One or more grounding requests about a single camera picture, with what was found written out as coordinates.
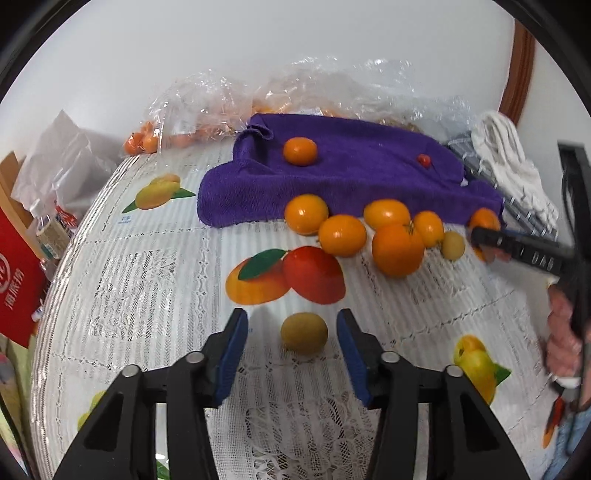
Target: bottle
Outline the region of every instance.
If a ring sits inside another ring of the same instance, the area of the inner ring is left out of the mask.
[[[48,215],[45,205],[40,200],[33,203],[31,214],[37,220],[35,235],[39,240],[41,250],[50,260],[59,260],[70,243],[71,230],[60,221],[55,212]]]

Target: lace tablecloth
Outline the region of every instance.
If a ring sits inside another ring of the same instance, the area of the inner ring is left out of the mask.
[[[205,172],[228,161],[224,141],[165,157],[127,159],[86,216],[47,299],[33,365],[31,419],[45,480],[55,473],[93,395],[128,364],[171,365],[221,330],[235,307],[224,289],[233,267],[267,248],[314,245],[284,222],[213,229],[196,216],[195,197],[153,210],[126,210],[139,189],[167,171],[196,193]],[[525,294],[493,274],[471,249],[451,263],[437,251],[404,281],[387,280],[371,260],[341,259],[347,293],[332,305],[290,291],[247,307],[251,331],[232,394],[207,412],[220,478],[362,479],[378,414],[355,398],[336,339],[336,313],[349,307],[363,330],[416,365],[442,369],[463,333],[479,336],[511,368],[492,409],[532,478],[552,448],[541,438],[553,394],[547,388]],[[321,355],[298,358],[281,346],[281,322],[315,312],[329,326]],[[424,478],[428,424],[421,409],[416,478]],[[158,410],[157,458],[167,461],[165,411]]]

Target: metal screw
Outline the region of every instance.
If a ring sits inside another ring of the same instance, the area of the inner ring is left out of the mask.
[[[137,365],[128,365],[121,371],[121,375],[125,378],[134,377],[140,372]]]
[[[205,360],[205,355],[201,352],[191,352],[185,357],[185,360],[190,364],[200,364]]]
[[[382,360],[387,364],[397,364],[400,360],[400,355],[396,352],[384,352],[382,353]]]
[[[459,377],[461,377],[464,374],[464,370],[462,370],[457,365],[449,365],[448,367],[446,367],[445,372],[450,377],[456,377],[456,378],[459,378]]]

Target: red paper box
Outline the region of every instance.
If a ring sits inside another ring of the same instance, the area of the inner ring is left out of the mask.
[[[0,333],[25,348],[46,284],[39,259],[0,209]]]

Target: purple towel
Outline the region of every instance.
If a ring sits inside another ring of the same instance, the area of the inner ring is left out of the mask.
[[[283,158],[292,137],[311,138],[318,159],[297,167]],[[430,168],[417,161],[431,157]],[[481,207],[502,211],[499,194],[472,180],[461,186],[464,168],[447,148],[425,135],[383,125],[310,115],[254,115],[236,139],[233,160],[203,178],[199,219],[211,226],[283,218],[295,196],[313,193],[331,214],[363,216],[374,200],[398,199],[414,215],[436,212],[444,222],[466,224]]]

